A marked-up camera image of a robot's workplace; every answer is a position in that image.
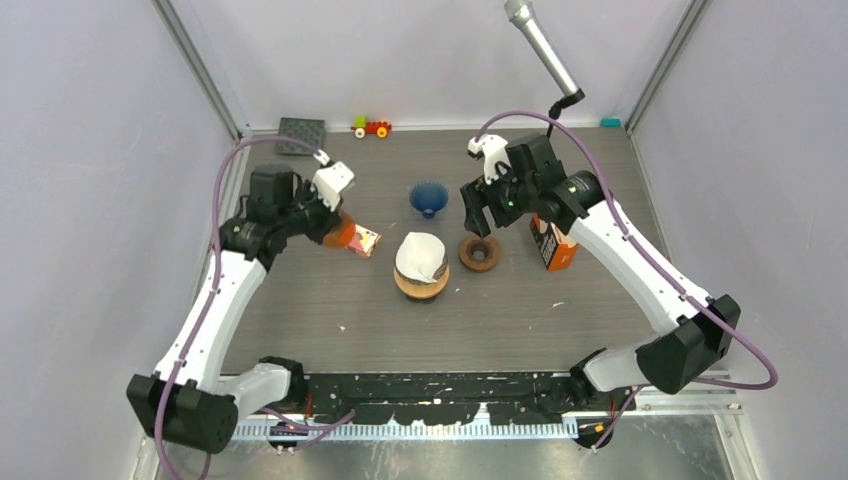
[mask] gray wall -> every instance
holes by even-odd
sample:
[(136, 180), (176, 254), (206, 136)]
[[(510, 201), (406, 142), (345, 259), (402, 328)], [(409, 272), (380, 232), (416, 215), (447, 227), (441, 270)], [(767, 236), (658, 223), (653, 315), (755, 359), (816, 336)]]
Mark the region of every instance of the gray wall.
[(0, 478), (129, 478), (229, 139), (150, 2), (0, 11)]
[[(767, 478), (845, 478), (848, 4), (713, 2), (638, 128), (683, 271), (782, 374), (744, 393)], [(762, 369), (738, 345), (739, 380)]]
[[(630, 115), (688, 3), (536, 0), (587, 95), (563, 120), (597, 126)], [(183, 0), (177, 7), (218, 84), (232, 85), (228, 98), (239, 106), (231, 109), (253, 128), (276, 128), (281, 116), (347, 128), (355, 115), (477, 128), (504, 110), (547, 112), (562, 96), (503, 4)]]

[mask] orange box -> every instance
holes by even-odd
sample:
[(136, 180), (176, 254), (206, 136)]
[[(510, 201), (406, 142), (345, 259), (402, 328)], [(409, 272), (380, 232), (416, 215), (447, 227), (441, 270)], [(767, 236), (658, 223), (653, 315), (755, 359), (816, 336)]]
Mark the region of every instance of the orange box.
[(356, 252), (363, 257), (370, 257), (371, 253), (377, 248), (377, 242), (380, 241), (380, 235), (377, 232), (372, 232), (362, 225), (356, 225), (356, 234), (353, 240), (347, 244), (347, 249)]
[(562, 233), (556, 225), (545, 222), (538, 215), (530, 221), (530, 231), (542, 254), (542, 261), (549, 272), (571, 265), (579, 245), (570, 236)]

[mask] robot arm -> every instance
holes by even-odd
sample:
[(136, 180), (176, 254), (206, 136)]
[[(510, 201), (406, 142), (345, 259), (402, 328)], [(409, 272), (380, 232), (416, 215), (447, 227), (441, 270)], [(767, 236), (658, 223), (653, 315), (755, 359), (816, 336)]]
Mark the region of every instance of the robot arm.
[[(287, 239), (306, 235), (318, 244), (344, 246), (353, 224), (340, 209), (341, 193), (353, 185), (353, 172), (326, 154), (313, 180), (303, 181), (290, 168), (269, 165), (250, 177), (246, 215), (220, 227), (221, 280), (216, 297), (179, 369), (164, 418), (165, 440), (208, 453), (229, 443), (239, 420), (265, 405), (299, 404), (306, 395), (303, 367), (290, 360), (265, 357), (249, 372), (219, 383), (221, 365), (247, 303), (265, 279)], [(152, 436), (165, 379), (191, 331), (196, 328), (214, 272), (177, 339), (156, 365), (153, 375), (134, 375), (127, 397), (145, 432)]]
[[(484, 160), (484, 175), (461, 188), (466, 230), (480, 236), (490, 233), (484, 207), (489, 207), (497, 227), (507, 227), (525, 213), (537, 213), (601, 261), (633, 296), (656, 333), (636, 345), (596, 351), (572, 368), (578, 398), (647, 383), (674, 394), (726, 354), (729, 335), (681, 298), (622, 235), (594, 174), (566, 175), (544, 135), (528, 135), (509, 144), (491, 137), (495, 136), (469, 142), (469, 154)], [(487, 145), (504, 146), (498, 150)], [(489, 174), (492, 169), (496, 176)], [(740, 311), (731, 297), (713, 299), (692, 283), (630, 224), (618, 202), (614, 206), (629, 235), (654, 261), (689, 295), (736, 326)]]

